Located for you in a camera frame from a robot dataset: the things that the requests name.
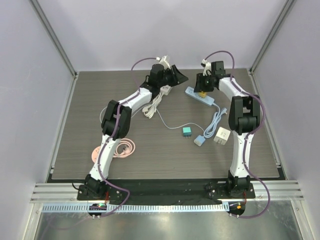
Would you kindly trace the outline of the yellow plug adapter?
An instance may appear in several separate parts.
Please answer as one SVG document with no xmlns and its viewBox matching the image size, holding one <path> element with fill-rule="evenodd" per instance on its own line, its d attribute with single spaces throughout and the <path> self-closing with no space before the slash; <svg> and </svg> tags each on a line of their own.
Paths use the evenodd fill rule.
<svg viewBox="0 0 320 240">
<path fill-rule="evenodd" d="M 199 92 L 198 95 L 204 99 L 207 96 L 207 93 L 202 91 L 202 92 Z"/>
</svg>

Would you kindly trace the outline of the white power strip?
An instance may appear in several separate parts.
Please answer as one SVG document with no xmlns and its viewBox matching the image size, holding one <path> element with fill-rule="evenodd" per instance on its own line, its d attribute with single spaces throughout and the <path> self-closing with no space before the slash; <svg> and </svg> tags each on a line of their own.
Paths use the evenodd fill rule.
<svg viewBox="0 0 320 240">
<path fill-rule="evenodd" d="M 160 93 L 152 100 L 150 104 L 142 108 L 142 113 L 145 117 L 151 119 L 157 111 L 158 105 L 161 103 L 163 96 L 167 96 L 172 90 L 172 87 L 165 85 L 160 88 Z"/>
</svg>

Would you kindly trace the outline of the teal plug adapter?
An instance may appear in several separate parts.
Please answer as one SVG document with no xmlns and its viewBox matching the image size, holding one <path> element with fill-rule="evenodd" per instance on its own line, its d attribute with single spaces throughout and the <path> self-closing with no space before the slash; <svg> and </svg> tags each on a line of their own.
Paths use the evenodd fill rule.
<svg viewBox="0 0 320 240">
<path fill-rule="evenodd" d="M 182 128 L 182 135 L 184 138 L 189 138 L 192 136 L 192 129 L 191 127 L 183 127 Z"/>
</svg>

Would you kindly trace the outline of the white cube adapter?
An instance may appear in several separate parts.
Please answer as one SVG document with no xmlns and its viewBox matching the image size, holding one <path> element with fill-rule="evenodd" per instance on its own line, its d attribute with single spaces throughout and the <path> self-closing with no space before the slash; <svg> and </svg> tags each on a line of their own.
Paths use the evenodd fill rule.
<svg viewBox="0 0 320 240">
<path fill-rule="evenodd" d="M 218 144 L 225 145 L 229 139 L 230 134 L 230 130 L 223 127 L 219 127 L 213 141 Z"/>
</svg>

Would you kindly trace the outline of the blue USB charger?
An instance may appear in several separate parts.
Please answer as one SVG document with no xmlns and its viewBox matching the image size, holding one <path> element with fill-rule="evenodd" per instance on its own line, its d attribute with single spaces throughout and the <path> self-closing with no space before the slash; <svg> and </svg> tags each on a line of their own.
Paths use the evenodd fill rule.
<svg viewBox="0 0 320 240">
<path fill-rule="evenodd" d="M 198 136 L 194 139 L 193 142 L 194 142 L 198 147 L 201 147 L 205 141 L 206 141 L 206 138 L 205 138 L 203 135 L 198 135 Z"/>
</svg>

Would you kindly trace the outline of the blue power strip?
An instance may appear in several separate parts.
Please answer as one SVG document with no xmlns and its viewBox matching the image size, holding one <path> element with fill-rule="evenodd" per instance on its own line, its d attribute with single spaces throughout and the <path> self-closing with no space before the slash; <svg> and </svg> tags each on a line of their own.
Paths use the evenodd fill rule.
<svg viewBox="0 0 320 240">
<path fill-rule="evenodd" d="M 185 90 L 187 96 L 209 106 L 216 107 L 217 111 L 213 114 L 212 121 L 208 125 L 208 127 L 203 131 L 203 136 L 206 139 L 211 138 L 216 132 L 217 126 L 222 119 L 222 116 L 227 113 L 227 109 L 225 107 L 220 108 L 216 103 L 215 99 L 210 96 L 201 97 L 198 92 L 194 92 L 194 88 L 188 86 Z"/>
</svg>

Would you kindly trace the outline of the pink round socket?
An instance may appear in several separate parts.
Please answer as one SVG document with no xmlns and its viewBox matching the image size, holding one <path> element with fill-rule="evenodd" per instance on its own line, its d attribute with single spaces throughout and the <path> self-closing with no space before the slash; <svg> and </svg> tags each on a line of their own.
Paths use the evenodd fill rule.
<svg viewBox="0 0 320 240">
<path fill-rule="evenodd" d="M 91 160 L 95 163 L 98 159 L 100 146 L 97 146 L 91 153 Z M 123 159 L 134 153 L 136 150 L 136 145 L 134 141 L 129 138 L 123 138 L 116 147 L 113 158 Z"/>
</svg>

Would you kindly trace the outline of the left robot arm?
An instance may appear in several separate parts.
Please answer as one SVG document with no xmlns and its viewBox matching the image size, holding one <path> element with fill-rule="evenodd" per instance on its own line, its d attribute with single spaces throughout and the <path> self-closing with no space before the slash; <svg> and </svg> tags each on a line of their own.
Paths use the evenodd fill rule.
<svg viewBox="0 0 320 240">
<path fill-rule="evenodd" d="M 88 200 L 100 200 L 108 191 L 108 175 L 117 146 L 126 137 L 131 125 L 132 112 L 152 102 L 164 86 L 175 87 L 189 78 L 182 74 L 175 65 L 165 68 L 154 64 L 150 73 L 138 90 L 127 98 L 111 100 L 101 121 L 102 141 L 97 159 L 84 184 L 79 187 L 78 197 Z"/>
</svg>

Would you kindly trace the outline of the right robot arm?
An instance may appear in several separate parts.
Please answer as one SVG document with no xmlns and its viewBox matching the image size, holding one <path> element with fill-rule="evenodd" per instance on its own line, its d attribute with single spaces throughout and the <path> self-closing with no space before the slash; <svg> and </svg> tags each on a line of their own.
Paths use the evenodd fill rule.
<svg viewBox="0 0 320 240">
<path fill-rule="evenodd" d="M 201 62 L 203 73 L 196 75 L 195 93 L 217 89 L 230 100 L 228 125 L 233 133 L 233 158 L 225 184 L 226 194 L 237 198 L 250 190 L 249 160 L 255 131 L 260 127 L 260 97 L 246 92 L 231 74 L 227 74 L 223 61 Z"/>
</svg>

